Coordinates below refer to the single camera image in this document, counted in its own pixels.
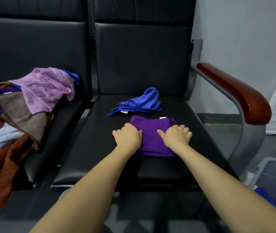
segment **white wall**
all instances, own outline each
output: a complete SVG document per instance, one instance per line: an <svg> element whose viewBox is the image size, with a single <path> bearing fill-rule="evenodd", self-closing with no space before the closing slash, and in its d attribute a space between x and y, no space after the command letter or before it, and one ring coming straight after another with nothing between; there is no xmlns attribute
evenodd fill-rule
<svg viewBox="0 0 276 233"><path fill-rule="evenodd" d="M192 39L203 39L201 62L270 100L276 87L276 0L197 0ZM200 76L189 103L199 113L238 113Z"/></svg>

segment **person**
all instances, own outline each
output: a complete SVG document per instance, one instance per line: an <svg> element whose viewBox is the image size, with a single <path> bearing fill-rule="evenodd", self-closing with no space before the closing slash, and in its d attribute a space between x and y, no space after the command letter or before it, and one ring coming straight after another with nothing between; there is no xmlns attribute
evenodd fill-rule
<svg viewBox="0 0 276 233"><path fill-rule="evenodd" d="M276 208L197 153L192 133L174 125L157 131L164 144L187 165L207 199L233 233L276 232ZM126 123L113 131L116 148L79 180L39 220L30 233L99 232L127 160L141 145L142 131Z"/></svg>

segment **right arm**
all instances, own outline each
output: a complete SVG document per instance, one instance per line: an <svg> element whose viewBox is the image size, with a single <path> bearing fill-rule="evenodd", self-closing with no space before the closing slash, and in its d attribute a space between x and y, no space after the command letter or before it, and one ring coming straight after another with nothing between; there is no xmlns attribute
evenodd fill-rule
<svg viewBox="0 0 276 233"><path fill-rule="evenodd" d="M164 144L187 165L205 196L233 233L276 232L276 208L188 143L192 136L184 125L166 133L158 130Z"/></svg>

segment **left arm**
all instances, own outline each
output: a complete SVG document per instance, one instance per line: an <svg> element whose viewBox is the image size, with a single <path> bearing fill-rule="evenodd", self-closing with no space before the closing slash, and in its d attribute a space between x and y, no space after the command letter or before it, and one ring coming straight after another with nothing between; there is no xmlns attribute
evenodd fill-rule
<svg viewBox="0 0 276 233"><path fill-rule="evenodd" d="M126 123L113 131L117 147L79 180L30 233L99 232L127 160L141 145L142 131Z"/></svg>

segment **armrest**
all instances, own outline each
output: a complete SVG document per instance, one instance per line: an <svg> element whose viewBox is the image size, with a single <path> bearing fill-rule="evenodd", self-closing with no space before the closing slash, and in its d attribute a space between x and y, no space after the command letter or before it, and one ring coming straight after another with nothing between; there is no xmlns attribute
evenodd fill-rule
<svg viewBox="0 0 276 233"><path fill-rule="evenodd" d="M241 176L262 146L271 107L260 92L211 64L192 61L191 68L233 101L241 114L241 136L228 159L237 176Z"/></svg>
<svg viewBox="0 0 276 233"><path fill-rule="evenodd" d="M226 90L230 94L229 99L233 97L238 101L247 124L268 124L272 111L268 101L260 92L209 63L194 63L191 67Z"/></svg>

